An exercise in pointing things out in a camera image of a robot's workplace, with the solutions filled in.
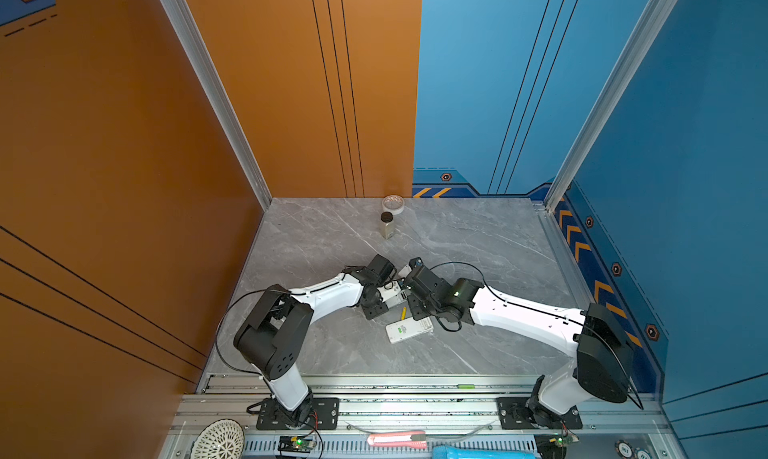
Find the white remote control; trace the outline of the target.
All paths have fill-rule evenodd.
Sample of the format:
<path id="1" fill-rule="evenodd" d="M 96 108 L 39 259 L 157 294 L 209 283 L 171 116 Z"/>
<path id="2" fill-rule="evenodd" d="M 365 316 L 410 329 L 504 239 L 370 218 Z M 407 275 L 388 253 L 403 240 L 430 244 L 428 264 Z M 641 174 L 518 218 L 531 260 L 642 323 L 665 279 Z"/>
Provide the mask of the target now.
<path id="1" fill-rule="evenodd" d="M 422 334 L 430 333 L 434 329 L 433 323 L 429 318 L 415 320 L 408 317 L 388 324 L 385 328 L 388 340 L 391 344 L 396 344 Z"/>

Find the white remote with display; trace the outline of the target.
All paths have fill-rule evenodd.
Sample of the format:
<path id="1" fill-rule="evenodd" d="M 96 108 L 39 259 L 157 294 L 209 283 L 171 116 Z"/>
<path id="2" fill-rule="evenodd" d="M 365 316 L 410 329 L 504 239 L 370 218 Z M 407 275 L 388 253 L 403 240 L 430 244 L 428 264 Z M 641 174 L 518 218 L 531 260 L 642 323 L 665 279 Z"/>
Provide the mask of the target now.
<path id="1" fill-rule="evenodd" d="M 407 300 L 405 293 L 402 291 L 398 283 L 389 287 L 381 287 L 379 289 L 383 303 L 388 308 L 395 308 L 398 304 L 401 304 Z"/>

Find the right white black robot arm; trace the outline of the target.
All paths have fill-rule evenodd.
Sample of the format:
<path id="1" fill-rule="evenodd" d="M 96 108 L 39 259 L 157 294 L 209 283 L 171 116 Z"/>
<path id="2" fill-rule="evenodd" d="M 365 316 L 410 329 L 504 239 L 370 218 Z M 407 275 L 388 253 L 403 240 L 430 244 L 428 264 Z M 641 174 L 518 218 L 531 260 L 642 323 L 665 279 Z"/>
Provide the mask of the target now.
<path id="1" fill-rule="evenodd" d="M 569 425 L 578 405 L 590 399 L 643 405 L 632 379 L 636 346 L 603 305 L 550 306 L 503 293 L 484 278 L 449 283 L 420 258 L 409 261 L 400 285 L 417 320 L 432 317 L 451 333 L 466 326 L 503 329 L 567 355 L 564 366 L 536 380 L 522 406 L 534 428 Z"/>

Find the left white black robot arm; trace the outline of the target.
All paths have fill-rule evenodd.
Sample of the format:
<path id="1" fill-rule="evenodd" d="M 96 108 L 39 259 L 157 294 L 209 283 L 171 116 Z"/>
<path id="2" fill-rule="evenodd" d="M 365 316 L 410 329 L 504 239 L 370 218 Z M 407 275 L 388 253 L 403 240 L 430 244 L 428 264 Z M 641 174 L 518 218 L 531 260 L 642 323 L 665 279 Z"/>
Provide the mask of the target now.
<path id="1" fill-rule="evenodd" d="M 311 390 L 296 361 L 310 325 L 353 307 L 368 319 L 382 315 L 388 311 L 382 291 L 394 277 L 394 264 L 376 255 L 369 264 L 348 266 L 318 284 L 269 286 L 234 334 L 233 346 L 262 375 L 280 408 L 303 421 L 310 413 Z"/>

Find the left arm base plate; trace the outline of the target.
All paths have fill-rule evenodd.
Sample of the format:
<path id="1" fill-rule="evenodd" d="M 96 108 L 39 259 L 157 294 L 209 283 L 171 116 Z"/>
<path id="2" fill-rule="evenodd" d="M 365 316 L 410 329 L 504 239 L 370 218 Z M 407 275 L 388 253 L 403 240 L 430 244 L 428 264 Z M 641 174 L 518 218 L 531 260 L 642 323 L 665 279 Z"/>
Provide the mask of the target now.
<path id="1" fill-rule="evenodd" d="M 258 408 L 256 429 L 277 431 L 313 427 L 320 431 L 335 430 L 339 419 L 340 400 L 336 397 L 308 397 L 296 410 L 290 411 L 277 399 L 265 399 Z"/>

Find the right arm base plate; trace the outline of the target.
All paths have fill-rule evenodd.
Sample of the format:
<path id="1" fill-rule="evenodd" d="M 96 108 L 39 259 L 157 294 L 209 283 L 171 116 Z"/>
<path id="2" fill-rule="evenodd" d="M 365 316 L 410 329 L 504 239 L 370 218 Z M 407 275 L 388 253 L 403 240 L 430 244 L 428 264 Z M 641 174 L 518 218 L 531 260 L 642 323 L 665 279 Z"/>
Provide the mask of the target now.
<path id="1" fill-rule="evenodd" d="M 576 407 L 566 414 L 557 415 L 536 406 L 531 408 L 522 397 L 499 397 L 496 399 L 497 414 L 504 430 L 580 430 L 583 428 L 581 415 Z"/>

